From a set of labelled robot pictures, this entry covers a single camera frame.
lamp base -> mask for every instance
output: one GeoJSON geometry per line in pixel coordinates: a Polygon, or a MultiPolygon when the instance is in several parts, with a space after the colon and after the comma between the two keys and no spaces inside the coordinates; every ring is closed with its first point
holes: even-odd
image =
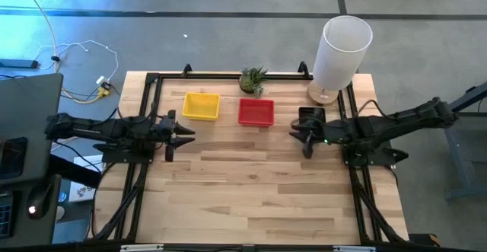
{"type": "Polygon", "coordinates": [[[307,87],[307,98],[313,104],[330,105],[338,97],[338,91],[323,89],[317,82],[311,81],[307,87]]]}

gray floor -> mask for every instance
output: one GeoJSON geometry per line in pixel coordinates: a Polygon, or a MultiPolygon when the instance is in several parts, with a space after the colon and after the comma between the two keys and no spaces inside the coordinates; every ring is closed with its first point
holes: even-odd
{"type": "MultiPolygon", "coordinates": [[[[336,13],[336,0],[39,0],[47,8],[126,11],[267,11],[336,13]]],[[[485,14],[487,0],[345,0],[351,13],[485,14]]],[[[33,7],[31,0],[0,0],[4,6],[33,7]]],[[[70,18],[51,17],[58,43],[96,40],[119,53],[113,78],[123,86],[128,70],[239,70],[264,65],[270,71],[293,72],[301,60],[314,63],[318,39],[327,19],[258,18],[70,18]]],[[[450,101],[473,85],[487,81],[486,21],[368,21],[374,42],[360,71],[372,73],[382,109],[388,113],[415,107],[434,96],[450,101]]],[[[29,59],[51,44],[41,17],[0,16],[3,58],[29,59]]],[[[89,53],[73,47],[64,56],[65,87],[89,93],[100,76],[114,68],[113,54],[95,45],[89,53]]],[[[49,53],[40,61],[49,62],[49,53]]],[[[11,71],[0,74],[44,74],[11,71]]],[[[62,99],[59,111],[104,118],[117,105],[116,96],[80,106],[62,99]]],[[[74,141],[84,155],[95,155],[92,142],[74,141]]],[[[435,233],[447,247],[487,250],[487,199],[444,200],[454,182],[442,131],[422,130],[393,141],[410,154],[398,165],[399,191],[410,233],[435,233]]],[[[60,156],[73,158],[60,149],[60,156]]],[[[56,242],[80,240],[86,232],[87,207],[67,206],[56,227],[56,242]],[[64,234],[65,228],[78,234],[64,234]]]]}

keyboard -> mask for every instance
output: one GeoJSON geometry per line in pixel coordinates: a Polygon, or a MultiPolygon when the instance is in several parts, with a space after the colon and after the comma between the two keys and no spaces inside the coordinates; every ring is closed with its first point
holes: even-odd
{"type": "Polygon", "coordinates": [[[9,238],[12,233],[12,209],[14,196],[10,191],[0,192],[0,238],[9,238]]]}

plant pot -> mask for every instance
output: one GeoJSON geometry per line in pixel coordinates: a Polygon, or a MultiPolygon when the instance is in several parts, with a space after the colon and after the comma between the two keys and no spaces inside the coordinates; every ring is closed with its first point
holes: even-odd
{"type": "Polygon", "coordinates": [[[240,86],[240,89],[241,89],[243,92],[247,93],[247,94],[253,94],[253,90],[252,90],[252,91],[250,91],[250,90],[247,90],[247,89],[242,88],[242,86],[240,85],[240,80],[241,80],[241,79],[242,79],[242,76],[241,76],[240,78],[238,78],[238,86],[240,86]]]}

white lamp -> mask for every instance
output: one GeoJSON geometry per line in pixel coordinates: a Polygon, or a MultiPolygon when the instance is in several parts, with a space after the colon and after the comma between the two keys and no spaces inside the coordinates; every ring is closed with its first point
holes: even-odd
{"type": "Polygon", "coordinates": [[[372,29],[362,19],[338,16],[323,29],[308,97],[315,104],[331,104],[346,88],[372,42],[372,29]]]}

